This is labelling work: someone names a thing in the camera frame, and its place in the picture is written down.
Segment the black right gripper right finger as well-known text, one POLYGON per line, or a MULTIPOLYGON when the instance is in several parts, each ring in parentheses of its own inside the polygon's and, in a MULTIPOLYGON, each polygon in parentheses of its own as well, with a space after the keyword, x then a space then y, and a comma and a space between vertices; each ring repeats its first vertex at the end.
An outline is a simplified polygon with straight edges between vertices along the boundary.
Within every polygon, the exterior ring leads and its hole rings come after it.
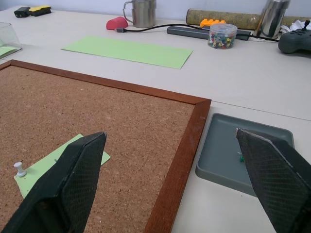
POLYGON ((284 139, 236 129, 246 169, 277 233, 311 231, 311 166, 284 139))

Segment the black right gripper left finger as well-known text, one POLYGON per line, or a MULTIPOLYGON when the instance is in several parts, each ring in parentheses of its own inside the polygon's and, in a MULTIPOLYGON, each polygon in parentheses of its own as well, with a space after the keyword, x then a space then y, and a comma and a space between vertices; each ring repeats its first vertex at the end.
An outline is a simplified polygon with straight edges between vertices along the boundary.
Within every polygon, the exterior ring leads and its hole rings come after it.
POLYGON ((106 132, 67 145, 3 228, 4 233, 82 233, 94 202, 106 132))

